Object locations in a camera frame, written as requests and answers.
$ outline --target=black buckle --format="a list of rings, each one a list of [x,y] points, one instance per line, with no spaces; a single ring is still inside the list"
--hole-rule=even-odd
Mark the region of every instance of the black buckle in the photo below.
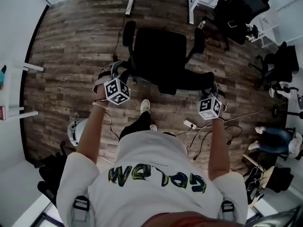
[[[232,202],[225,200],[223,201],[223,203],[221,204],[221,208],[222,208],[222,212],[233,212],[234,211],[234,205]]]
[[[89,200],[85,196],[78,196],[74,202],[74,208],[78,210],[89,211]]]

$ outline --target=black office chair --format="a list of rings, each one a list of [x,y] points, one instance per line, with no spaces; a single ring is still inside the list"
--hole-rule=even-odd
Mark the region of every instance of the black office chair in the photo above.
[[[228,38],[244,44],[247,35],[253,34],[258,37],[258,28],[254,25],[252,30],[249,30],[247,24],[251,20],[269,10],[269,0],[218,0],[217,6],[214,8],[214,19],[203,17],[203,21],[209,21],[214,24],[219,30],[214,31],[209,35],[222,33],[225,41],[224,51],[229,51]]]
[[[126,82],[128,75],[142,79],[158,86],[161,93],[175,95],[177,89],[205,90],[214,85],[212,72],[200,74],[185,69],[185,64],[196,54],[204,51],[205,37],[203,31],[195,29],[195,44],[186,57],[186,37],[170,31],[153,28],[139,28],[133,49],[136,23],[126,23],[123,32],[123,45],[130,53],[127,62],[114,66],[124,67],[127,73],[121,75]]]
[[[57,153],[38,161],[34,164],[35,168],[39,168],[39,174],[44,181],[38,183],[38,190],[43,193],[51,203],[57,207],[56,197],[63,174],[67,155],[64,150],[65,142],[60,144],[62,155]]]
[[[249,63],[250,67],[257,69],[261,72],[262,77],[258,83],[255,84],[255,89],[259,89],[263,84],[265,85],[265,90],[273,88],[276,91],[290,92],[290,89],[296,89],[294,87],[284,87],[281,88],[279,82],[292,82],[292,74],[296,74],[299,71],[299,64],[295,52],[295,47],[287,46],[286,42],[283,42],[275,54],[269,53],[263,58],[258,55],[257,59],[261,60],[262,68]],[[268,70],[268,66],[272,65],[274,67]]]

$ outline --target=blue jeans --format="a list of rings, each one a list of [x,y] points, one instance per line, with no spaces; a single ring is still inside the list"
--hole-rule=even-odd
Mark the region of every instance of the blue jeans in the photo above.
[[[292,140],[292,136],[288,131],[279,128],[265,127],[264,132],[277,135],[283,141],[280,145],[268,145],[265,143],[260,143],[260,150],[276,154],[288,152],[288,144]]]

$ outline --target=window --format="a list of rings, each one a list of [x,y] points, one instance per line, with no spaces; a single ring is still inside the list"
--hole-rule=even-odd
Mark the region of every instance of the window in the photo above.
[[[64,227],[57,208],[50,203],[31,227]]]

